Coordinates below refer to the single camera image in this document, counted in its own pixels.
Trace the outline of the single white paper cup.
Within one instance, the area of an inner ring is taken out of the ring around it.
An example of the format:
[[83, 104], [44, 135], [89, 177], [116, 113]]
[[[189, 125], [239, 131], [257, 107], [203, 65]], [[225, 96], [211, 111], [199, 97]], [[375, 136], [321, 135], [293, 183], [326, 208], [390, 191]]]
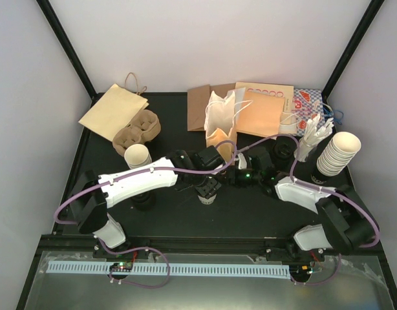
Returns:
[[204, 204], [204, 205], [211, 205], [214, 201], [215, 198], [217, 197], [216, 194], [214, 194], [213, 196], [210, 196], [209, 198], [205, 198], [203, 196], [199, 196], [199, 201]]

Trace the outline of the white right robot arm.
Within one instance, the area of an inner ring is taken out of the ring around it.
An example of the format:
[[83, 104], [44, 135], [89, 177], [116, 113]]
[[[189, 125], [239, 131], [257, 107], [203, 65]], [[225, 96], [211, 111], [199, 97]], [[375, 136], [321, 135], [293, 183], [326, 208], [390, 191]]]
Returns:
[[319, 187], [306, 176], [318, 176], [304, 163], [289, 175], [292, 148], [244, 153], [247, 169], [231, 166], [225, 173], [222, 199], [228, 213], [229, 237], [267, 238], [268, 245], [285, 248], [293, 260], [314, 249], [351, 254], [379, 242], [379, 227], [358, 193], [349, 185]]

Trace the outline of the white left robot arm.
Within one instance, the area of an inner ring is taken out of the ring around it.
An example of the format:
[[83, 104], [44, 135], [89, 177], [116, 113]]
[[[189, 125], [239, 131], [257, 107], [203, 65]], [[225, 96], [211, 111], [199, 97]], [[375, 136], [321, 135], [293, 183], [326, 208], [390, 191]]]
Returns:
[[70, 192], [69, 207], [80, 234], [99, 237], [117, 258], [130, 251], [130, 241], [109, 209], [130, 199], [135, 207], [155, 204], [154, 190], [175, 185], [193, 187], [202, 200], [211, 200], [221, 184], [215, 179], [226, 162], [214, 146], [200, 152], [175, 150], [143, 167], [116, 174], [84, 172]]

